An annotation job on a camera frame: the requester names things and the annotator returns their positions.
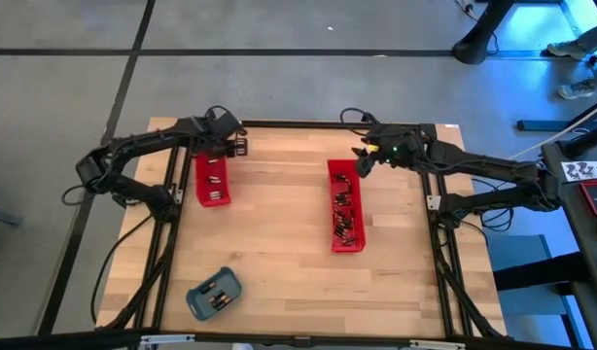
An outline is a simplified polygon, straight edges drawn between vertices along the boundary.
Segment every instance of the metal bracket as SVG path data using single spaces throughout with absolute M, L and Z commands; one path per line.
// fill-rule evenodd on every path
M 439 210 L 439 206 L 441 205 L 441 196 L 440 195 L 427 195 L 426 203 L 428 204 L 429 210 Z
M 177 184 L 171 184 L 171 188 L 169 189 L 169 193 L 173 195 L 173 199 L 175 200 L 175 204 L 182 204 L 182 199 L 184 199 L 184 191 L 178 190 Z
M 175 198 L 176 204 L 182 204 L 182 199 L 184 199 L 184 191 L 183 190 L 176 190 L 175 194 L 173 194 Z
M 410 347 L 428 350 L 465 350 L 463 343 L 451 343 L 445 341 L 411 340 Z
M 295 347 L 296 348 L 309 348 L 312 347 L 311 336 L 295 336 Z
M 164 334 L 164 335 L 143 335 L 141 345 L 174 344 L 182 342 L 194 342 L 194 334 Z

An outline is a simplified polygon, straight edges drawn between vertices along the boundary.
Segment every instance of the black cable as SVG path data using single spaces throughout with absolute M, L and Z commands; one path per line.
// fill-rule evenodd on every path
M 84 187 L 84 185 L 75 185 L 75 186 L 72 186 L 71 188 L 65 190 L 65 192 L 61 195 L 61 203 L 65 204 L 65 205 L 69 205 L 69 206 L 76 206 L 76 205 L 81 205 L 81 204 L 85 203 L 86 201 L 92 200 L 95 197 L 95 194 L 92 194 L 91 196 L 89 196 L 87 198 L 83 198 L 77 202 L 70 202 L 70 201 L 67 201 L 67 199 L 65 199 L 67 194 L 69 194 L 73 190 L 82 189 L 83 187 Z
M 344 127 L 346 127 L 350 132 L 354 133 L 355 135 L 359 135 L 359 136 L 367 136 L 366 133 L 362 133 L 357 131 L 356 129 L 352 128 L 351 126 L 348 126 L 348 124 L 346 123 L 346 121 L 344 120 L 344 114 L 348 113 L 348 112 L 357 112 L 357 113 L 361 113 L 361 115 L 365 115 L 366 111 L 364 110 L 360 110 L 359 108 L 355 108 L 355 107 L 348 107 L 348 108 L 344 108 L 341 113 L 339 113 L 339 121 L 344 125 Z
M 486 235 L 486 232 L 484 232 L 484 230 L 482 228 L 480 228 L 477 225 L 472 224 L 470 222 L 466 222 L 465 220 L 461 220 L 461 223 L 463 223 L 465 225 L 469 225 L 472 228 L 477 229 L 478 232 L 482 233 L 482 235 L 484 236 L 484 243 L 486 243 L 486 247 L 488 248 L 488 246 L 489 246 L 489 237 Z
M 209 118 L 210 113 L 214 112 L 215 109 L 220 109 L 220 110 L 223 110 L 225 113 L 231 114 L 231 112 L 227 108 L 225 108 L 221 105 L 214 105 L 205 111 L 205 113 L 203 114 L 203 117 Z
M 438 228 L 441 228 L 441 229 L 447 229 L 447 228 L 446 228 L 444 225 L 437 225 L 437 227 L 438 227 Z M 447 245 L 447 243 L 449 243 L 449 241 L 447 240 L 447 236 L 446 236 L 446 237 L 445 237 L 445 241 L 444 241 L 443 243 L 440 243 L 440 244 L 439 244 L 439 247 L 440 247 L 440 248 L 443 248 L 443 247 L 445 247 L 445 246 Z
M 480 179 L 476 179 L 476 178 L 472 178 L 472 181 L 479 182 L 480 184 L 484 184 L 484 185 L 492 188 L 493 190 L 491 192 L 498 191 L 500 189 L 500 186 L 502 186 L 503 184 L 506 183 L 506 182 L 503 182 L 502 184 L 495 186 L 495 185 L 490 184 L 484 180 L 480 180 Z M 506 221 L 504 221 L 503 223 L 496 224 L 496 225 L 487 225 L 487 223 L 495 221 L 496 219 L 503 217 L 507 213 L 509 214 L 509 218 Z M 512 219 L 514 219 L 514 210 L 512 208 L 504 209 L 502 212 L 500 212 L 499 214 L 495 215 L 494 217 L 492 217 L 490 219 L 484 219 L 484 214 L 486 214 L 486 213 L 482 213 L 482 215 L 480 215 L 480 221 L 482 222 L 482 226 L 484 228 L 489 228 L 496 232 L 505 232 L 505 231 L 509 230 L 510 226 L 512 225 Z
M 115 253 L 115 250 L 120 246 L 120 244 L 122 244 L 137 229 L 139 229 L 140 227 L 142 227 L 143 225 L 145 225 L 145 223 L 147 223 L 147 221 L 150 220 L 150 219 L 152 219 L 152 214 L 150 214 L 147 218 L 143 219 L 143 221 L 141 221 L 140 223 L 138 223 L 135 227 L 131 228 L 130 231 L 126 232 L 122 236 L 122 238 L 120 238 L 113 245 L 113 247 L 111 248 L 111 250 L 108 252 L 108 255 L 106 256 L 106 259 L 104 259 L 104 263 L 102 264 L 102 268 L 100 268 L 100 273 L 97 275 L 97 279 L 95 280 L 95 286 L 93 286 L 93 292 L 91 293 L 90 311 L 91 311 L 91 320 L 93 321 L 94 325 L 97 323 L 97 317 L 95 316 L 95 297 L 97 296 L 97 289 L 100 286 L 100 280 L 102 279 L 102 275 L 104 274 L 104 269 L 106 268 L 106 265 L 108 264 L 108 261 L 111 259 L 111 257 L 113 256 L 113 253 Z
M 474 5 L 473 4 L 468 4 L 466 7 L 463 7 L 463 5 L 458 0 L 454 0 L 454 2 L 456 3 L 456 5 L 458 5 L 458 7 L 461 9 L 461 11 L 463 11 L 463 13 L 465 15 L 467 15 L 468 18 L 473 19 L 474 22 L 477 23 L 477 19 L 475 19 L 472 16 L 472 14 L 470 14 L 470 12 L 474 9 Z M 495 40 L 493 42 L 493 45 L 495 46 L 495 51 L 488 53 L 488 55 L 496 55 L 496 54 L 498 54 L 500 52 L 500 44 L 498 43 L 497 35 L 495 35 L 495 33 L 492 33 L 491 35 L 493 36 L 493 39 Z

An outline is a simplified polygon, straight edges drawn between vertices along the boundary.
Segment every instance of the black stand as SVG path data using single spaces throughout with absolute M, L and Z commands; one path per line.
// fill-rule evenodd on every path
M 585 282 L 590 279 L 581 252 L 504 268 L 493 272 L 493 276 L 498 291 L 565 281 Z
M 597 147 L 597 128 L 572 141 L 558 142 L 566 158 L 578 159 Z
M 573 118 L 568 122 L 560 122 L 560 121 L 532 121 L 532 120 L 524 120 L 518 121 L 516 123 L 516 128 L 521 131 L 550 131 L 550 132 L 560 132 L 565 128 L 573 125 L 574 123 L 579 122 L 583 117 L 591 113 L 592 111 L 597 109 L 597 103 L 590 106 L 587 110 L 581 112 L 577 117 Z M 590 118 L 586 120 L 586 122 L 582 123 L 579 127 L 585 127 L 589 130 L 597 128 L 597 112 L 595 112 Z
M 476 3 L 490 3 L 493 0 L 475 0 Z M 517 4 L 562 4 L 563 0 L 514 0 Z
M 486 58 L 486 47 L 502 19 L 506 16 L 514 0 L 492 0 L 474 28 L 452 48 L 456 59 L 467 64 L 480 64 Z

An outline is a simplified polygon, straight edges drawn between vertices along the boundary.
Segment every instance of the red plastic tray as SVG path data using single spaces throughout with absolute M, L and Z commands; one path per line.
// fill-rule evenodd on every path
M 211 158 L 206 155 L 198 155 L 194 161 L 194 179 L 197 192 L 197 199 L 204 207 L 212 207 L 217 205 L 229 204 L 231 198 L 229 197 L 228 187 L 228 166 L 225 157 L 218 158 L 218 161 L 208 163 Z M 219 184 L 212 184 L 208 181 L 209 176 L 218 177 L 221 182 Z M 222 194 L 219 199 L 210 199 L 210 193 L 218 191 Z
M 355 170 L 355 160 L 353 159 L 329 159 L 329 181 L 331 183 L 331 207 L 332 207 L 332 244 L 331 251 L 334 253 L 357 253 L 366 247 L 366 228 L 364 227 L 364 214 L 361 208 L 361 192 L 359 189 L 359 175 Z M 335 204 L 335 195 L 348 191 L 348 185 L 343 181 L 338 181 L 335 175 L 344 175 L 350 182 L 350 194 L 348 202 L 350 205 L 339 206 Z M 352 218 L 352 228 L 346 232 L 346 237 L 355 238 L 352 245 L 342 245 L 342 239 L 335 234 L 336 214 L 335 209 L 344 213 L 346 218 Z
M 592 215 L 597 216 L 597 205 L 590 194 L 590 191 L 594 191 L 594 188 L 597 188 L 597 180 L 592 181 L 584 181 L 579 184 L 579 188 L 581 189 L 581 193 L 583 194 L 584 200 L 588 203 L 588 209 L 592 213 Z

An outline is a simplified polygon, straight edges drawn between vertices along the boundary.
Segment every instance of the small red bin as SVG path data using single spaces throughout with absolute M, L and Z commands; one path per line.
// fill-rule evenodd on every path
M 352 159 L 329 159 L 329 181 L 331 183 L 331 207 L 332 207 L 332 244 L 331 251 L 334 253 L 358 253 L 366 247 L 366 229 L 364 228 L 364 214 L 361 208 L 361 192 L 359 189 L 359 175 L 355 170 L 355 160 Z M 350 183 L 350 193 L 347 195 L 349 205 L 335 204 L 335 195 L 348 192 L 349 184 L 339 181 L 336 175 L 343 175 Z M 337 214 L 335 209 L 341 211 L 344 217 L 352 220 L 352 227 L 346 232 L 347 238 L 355 238 L 350 245 L 343 245 L 343 239 L 335 234 L 337 226 Z
M 218 178 L 218 184 L 210 182 L 210 176 Z M 212 207 L 217 205 L 229 204 L 231 198 L 229 197 L 228 187 L 228 166 L 225 157 L 210 158 L 207 155 L 198 155 L 194 161 L 194 178 L 197 192 L 197 199 L 204 207 Z M 221 197 L 218 199 L 210 198 L 210 193 L 219 192 Z

